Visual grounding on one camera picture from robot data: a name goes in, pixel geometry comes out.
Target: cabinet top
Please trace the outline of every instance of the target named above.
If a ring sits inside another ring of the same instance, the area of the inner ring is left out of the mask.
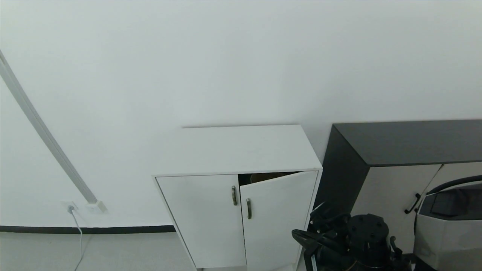
[[[482,120],[336,123],[371,166],[482,161]]]
[[[183,128],[161,145],[149,162],[155,176],[321,169],[300,125]]]

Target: power cord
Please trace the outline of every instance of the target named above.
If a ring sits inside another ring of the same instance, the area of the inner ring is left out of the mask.
[[[72,210],[75,210],[75,208],[73,206],[69,205],[68,208],[67,208],[67,212],[72,215],[72,217],[74,218],[74,221],[75,221],[75,225],[77,225],[77,228],[80,231],[80,260],[79,260],[79,262],[77,263],[77,266],[74,269],[74,271],[77,271],[77,268],[79,267],[79,264],[82,261],[82,258],[84,258],[84,251],[82,250],[82,230],[80,229],[79,224],[77,223],[77,219],[75,219],[75,215],[72,212]]]

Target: gray tile floor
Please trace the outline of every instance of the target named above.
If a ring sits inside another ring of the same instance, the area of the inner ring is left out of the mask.
[[[0,233],[1,271],[73,271],[79,235]],[[177,234],[84,235],[77,271],[191,271]],[[304,262],[298,271],[305,271]]]

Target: cabinet door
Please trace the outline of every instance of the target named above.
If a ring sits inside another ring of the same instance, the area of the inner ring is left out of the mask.
[[[351,215],[374,214],[383,217],[389,236],[395,236],[404,253],[414,248],[415,211],[406,214],[422,194],[441,165],[372,167],[363,183]]]
[[[246,265],[237,175],[158,177],[157,182],[196,268]]]
[[[295,263],[300,245],[291,230],[305,227],[317,173],[295,173],[241,186],[248,271]]]
[[[425,189],[424,195],[446,182],[476,175],[482,175],[482,162],[444,164]]]

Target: wall trim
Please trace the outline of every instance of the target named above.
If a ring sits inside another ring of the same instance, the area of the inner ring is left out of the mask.
[[[114,227],[114,228],[81,228],[84,234],[132,234],[176,232],[173,225],[145,226],[145,227]],[[79,229],[68,227],[20,227],[0,226],[0,232],[17,233],[50,233],[50,234],[79,234]]]

